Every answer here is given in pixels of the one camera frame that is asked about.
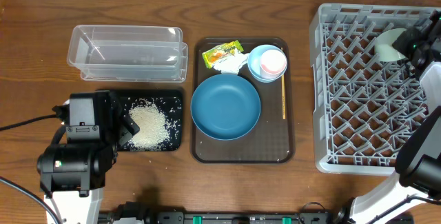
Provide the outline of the pink cup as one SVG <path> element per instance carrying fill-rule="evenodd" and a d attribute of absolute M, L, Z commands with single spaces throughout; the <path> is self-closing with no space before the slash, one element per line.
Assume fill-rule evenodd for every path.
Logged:
<path fill-rule="evenodd" d="M 280 50 L 267 50 L 260 57 L 260 75 L 264 79 L 279 77 L 287 67 L 287 58 Z"/>

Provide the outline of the crumpled white napkin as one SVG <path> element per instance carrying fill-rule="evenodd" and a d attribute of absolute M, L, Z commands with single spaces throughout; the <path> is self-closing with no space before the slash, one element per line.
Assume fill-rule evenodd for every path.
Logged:
<path fill-rule="evenodd" d="M 222 61 L 215 62 L 213 69 L 221 74 L 238 74 L 240 69 L 247 64 L 249 54 L 238 53 L 229 55 Z"/>

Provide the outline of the black plastic tray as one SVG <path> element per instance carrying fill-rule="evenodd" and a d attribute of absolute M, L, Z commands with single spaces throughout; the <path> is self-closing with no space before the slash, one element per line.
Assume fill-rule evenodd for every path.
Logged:
<path fill-rule="evenodd" d="M 171 152 L 181 145 L 183 95 L 179 90 L 115 90 L 123 112 L 140 128 L 121 152 Z"/>

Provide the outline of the grey dishwasher rack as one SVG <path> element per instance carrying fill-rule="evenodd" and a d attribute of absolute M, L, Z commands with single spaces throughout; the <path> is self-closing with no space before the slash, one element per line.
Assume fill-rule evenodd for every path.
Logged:
<path fill-rule="evenodd" d="M 315 164 L 334 174 L 387 176 L 428 115 L 406 61 L 381 62 L 380 34 L 430 26 L 433 7 L 324 3 L 309 26 Z"/>

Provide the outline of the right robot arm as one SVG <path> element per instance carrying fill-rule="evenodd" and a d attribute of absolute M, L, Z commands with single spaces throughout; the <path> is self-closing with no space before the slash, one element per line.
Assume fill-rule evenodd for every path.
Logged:
<path fill-rule="evenodd" d="M 393 173 L 340 210 L 335 223 L 387 223 L 419 204 L 440 204 L 440 12 L 429 28 L 407 28 L 391 44 L 410 60 L 428 117 L 398 152 Z"/>

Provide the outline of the light blue bowl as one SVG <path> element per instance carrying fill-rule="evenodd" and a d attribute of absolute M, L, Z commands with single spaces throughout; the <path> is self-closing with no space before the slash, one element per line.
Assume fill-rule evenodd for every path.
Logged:
<path fill-rule="evenodd" d="M 275 81 L 276 79 L 281 77 L 281 75 L 275 79 L 264 79 L 261 77 L 261 75 L 260 75 L 260 57 L 263 54 L 263 52 L 265 52 L 267 50 L 280 50 L 281 52 L 283 52 L 280 48 L 277 48 L 274 45 L 268 45 L 268 44 L 259 45 L 259 46 L 255 47 L 249 53 L 249 57 L 248 57 L 248 61 L 247 61 L 248 68 L 249 68 L 249 71 L 251 72 L 252 76 L 256 80 L 263 82 L 263 83 L 270 83 L 270 82 Z"/>

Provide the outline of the clear plastic bin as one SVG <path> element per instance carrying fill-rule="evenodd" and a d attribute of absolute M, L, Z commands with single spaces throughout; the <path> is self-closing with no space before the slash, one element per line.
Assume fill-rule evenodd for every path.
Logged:
<path fill-rule="evenodd" d="M 178 27 L 79 25 L 67 63 L 84 81 L 182 83 L 188 46 Z"/>

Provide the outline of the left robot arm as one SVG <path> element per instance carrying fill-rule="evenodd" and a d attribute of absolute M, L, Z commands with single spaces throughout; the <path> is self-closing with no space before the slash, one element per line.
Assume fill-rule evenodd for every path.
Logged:
<path fill-rule="evenodd" d="M 140 129 L 109 90 L 71 94 L 53 111 L 63 125 L 37 161 L 48 222 L 97 223 L 105 174 Z"/>

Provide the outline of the wooden chopstick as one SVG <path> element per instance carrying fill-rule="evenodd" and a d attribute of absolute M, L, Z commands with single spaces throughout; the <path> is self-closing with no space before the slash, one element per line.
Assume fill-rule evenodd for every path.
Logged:
<path fill-rule="evenodd" d="M 283 120 L 286 120 L 286 97 L 285 97 L 285 70 L 281 74 L 281 100 L 282 100 L 282 117 Z"/>

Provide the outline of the mint green bowl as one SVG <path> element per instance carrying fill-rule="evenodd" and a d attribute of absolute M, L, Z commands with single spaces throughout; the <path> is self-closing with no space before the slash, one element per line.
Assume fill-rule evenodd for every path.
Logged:
<path fill-rule="evenodd" d="M 395 62 L 406 59 L 406 56 L 393 48 L 392 44 L 405 31 L 405 28 L 395 28 L 380 34 L 374 45 L 375 53 L 381 62 Z"/>

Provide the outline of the green yellow snack wrapper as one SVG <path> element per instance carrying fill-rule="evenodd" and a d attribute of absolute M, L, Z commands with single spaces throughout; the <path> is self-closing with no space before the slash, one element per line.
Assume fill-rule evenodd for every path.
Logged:
<path fill-rule="evenodd" d="M 212 68 L 218 61 L 222 61 L 229 55 L 236 55 L 244 51 L 242 45 L 238 40 L 229 43 L 222 43 L 216 45 L 208 51 L 202 53 L 202 58 L 207 68 Z"/>

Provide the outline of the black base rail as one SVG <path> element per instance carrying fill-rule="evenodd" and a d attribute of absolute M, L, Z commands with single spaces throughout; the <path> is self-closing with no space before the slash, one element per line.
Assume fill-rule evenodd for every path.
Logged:
<path fill-rule="evenodd" d="M 155 210 L 143 203 L 126 202 L 115 210 L 102 211 L 98 224 L 302 224 L 330 223 L 327 211 L 300 213 L 186 212 L 179 208 Z"/>

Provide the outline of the dark blue plate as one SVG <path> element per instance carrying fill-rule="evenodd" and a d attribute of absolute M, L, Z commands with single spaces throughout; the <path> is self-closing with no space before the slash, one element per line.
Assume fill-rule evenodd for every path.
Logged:
<path fill-rule="evenodd" d="M 190 103 L 195 126 L 210 138 L 239 139 L 256 126 L 261 113 L 255 87 L 235 74 L 217 74 L 195 89 Z"/>

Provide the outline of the brown serving tray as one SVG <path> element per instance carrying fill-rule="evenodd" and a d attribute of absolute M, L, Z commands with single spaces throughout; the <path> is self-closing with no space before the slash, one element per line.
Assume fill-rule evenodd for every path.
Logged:
<path fill-rule="evenodd" d="M 259 45 L 274 45 L 287 55 L 288 66 L 285 75 L 286 120 L 282 117 L 281 78 L 270 83 L 256 80 L 243 66 L 238 76 L 247 79 L 257 90 L 261 101 L 260 118 L 251 132 L 231 141 L 216 140 L 203 134 L 192 121 L 190 136 L 193 157 L 201 163 L 285 163 L 295 154 L 293 114 L 291 107 L 291 83 L 289 82 L 289 48 L 277 37 L 207 37 L 195 46 L 194 91 L 205 79 L 220 74 L 208 69 L 202 52 L 227 41 L 238 40 L 245 52 L 251 52 Z"/>

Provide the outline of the white rice pile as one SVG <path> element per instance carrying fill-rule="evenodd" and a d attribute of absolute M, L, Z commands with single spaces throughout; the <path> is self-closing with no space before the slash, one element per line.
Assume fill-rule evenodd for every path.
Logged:
<path fill-rule="evenodd" d="M 174 151 L 181 144 L 181 100 L 176 97 L 146 97 L 132 102 L 128 114 L 140 127 L 129 141 L 131 152 Z"/>

